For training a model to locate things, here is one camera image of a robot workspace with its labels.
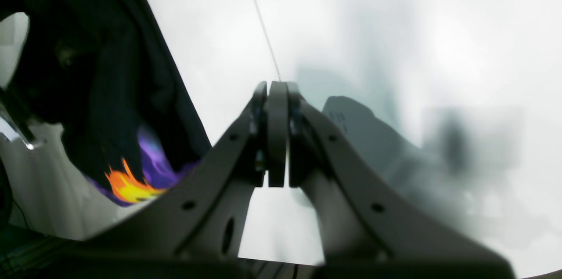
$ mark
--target mounting hole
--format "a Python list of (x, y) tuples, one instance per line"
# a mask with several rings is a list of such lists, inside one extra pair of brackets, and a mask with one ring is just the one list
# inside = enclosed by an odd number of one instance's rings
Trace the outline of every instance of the mounting hole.
[(223, 255), (228, 253), (228, 249), (231, 248), (232, 235), (234, 234), (234, 218), (228, 220), (227, 228), (224, 230), (223, 236)]
[(371, 209), (377, 213), (382, 213), (385, 211), (385, 207), (383, 207), (383, 205), (379, 204), (379, 203), (373, 203), (371, 205)]
[(191, 210), (194, 207), (195, 207), (195, 201), (187, 201), (186, 203), (183, 203), (183, 205), (181, 206), (181, 208), (184, 210)]

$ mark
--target flame graphic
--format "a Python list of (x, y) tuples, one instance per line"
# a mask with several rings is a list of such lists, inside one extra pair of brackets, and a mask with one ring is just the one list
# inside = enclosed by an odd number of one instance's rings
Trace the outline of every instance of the flame graphic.
[(167, 190), (154, 189), (147, 183), (146, 179), (144, 180), (145, 185), (137, 181), (135, 177), (133, 177), (125, 159), (123, 159), (123, 166), (125, 167), (125, 173), (113, 170), (111, 167), (110, 172), (106, 173), (106, 177), (113, 189), (113, 194), (119, 200), (129, 203), (138, 203), (156, 197)]

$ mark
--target black jacket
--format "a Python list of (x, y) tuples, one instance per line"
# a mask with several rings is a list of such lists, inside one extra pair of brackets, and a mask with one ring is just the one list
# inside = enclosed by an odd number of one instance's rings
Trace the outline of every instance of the black jacket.
[(146, 184), (138, 131), (160, 139), (179, 170), (211, 149), (146, 0), (2, 0), (29, 32), (4, 99), (25, 118), (62, 123), (71, 162), (104, 189), (109, 169)]

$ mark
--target white wall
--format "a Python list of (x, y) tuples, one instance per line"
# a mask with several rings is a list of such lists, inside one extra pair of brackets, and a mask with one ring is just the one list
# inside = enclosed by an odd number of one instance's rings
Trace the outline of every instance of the white wall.
[[(215, 143), (257, 83), (277, 79), (252, 0), (148, 1)], [(461, 111), (472, 147), (486, 150), (479, 157), (510, 159), (499, 169), (490, 161), (472, 166), (471, 174), (498, 177), (496, 192), (484, 194), (484, 213), (500, 224), (475, 217), (469, 235), (508, 257), (518, 277), (562, 267), (560, 0), (257, 1), (281, 79), (297, 81), (318, 109), (330, 95), (347, 95), (419, 147), (425, 120), (439, 109)], [(14, 45), (0, 47), (4, 79), (25, 26), (18, 15)], [(60, 129), (38, 131), (52, 142), (44, 151), (1, 146), (2, 159), (13, 157), (6, 167), (33, 227), (82, 238), (129, 213), (57, 160), (64, 159)], [(506, 141), (510, 155), (490, 147)], [(315, 217), (301, 198), (291, 190), (257, 191), (241, 256), (321, 262)], [(494, 207), (502, 198), (511, 204), (499, 216)]]

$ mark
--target black strap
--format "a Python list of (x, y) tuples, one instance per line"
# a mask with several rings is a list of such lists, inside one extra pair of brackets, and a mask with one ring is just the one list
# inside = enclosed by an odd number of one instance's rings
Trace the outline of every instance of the black strap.
[(25, 0), (0, 0), (0, 22), (14, 13), (26, 11)]

